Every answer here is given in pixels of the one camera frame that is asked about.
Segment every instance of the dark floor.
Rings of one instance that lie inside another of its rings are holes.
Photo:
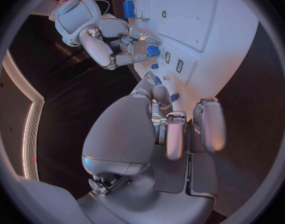
[[[81,164],[86,134],[101,112],[128,94],[136,81],[126,67],[103,70],[83,48],[65,45],[46,17],[30,16],[10,51],[46,100],[38,133],[40,179],[78,198],[90,189]],[[217,97],[228,137],[225,150],[213,155],[219,180],[215,210],[228,216],[267,175],[285,124],[282,71],[260,25],[245,60]]]

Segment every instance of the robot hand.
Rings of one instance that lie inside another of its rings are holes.
[[[94,0],[45,0],[32,14],[48,15],[55,21],[55,27],[69,46],[80,46],[103,68],[113,70],[119,66],[151,59],[148,53],[135,53],[135,40],[157,44],[156,37],[137,26],[114,16],[102,19]],[[102,37],[118,37],[110,46]],[[111,47],[120,47],[114,54]]]

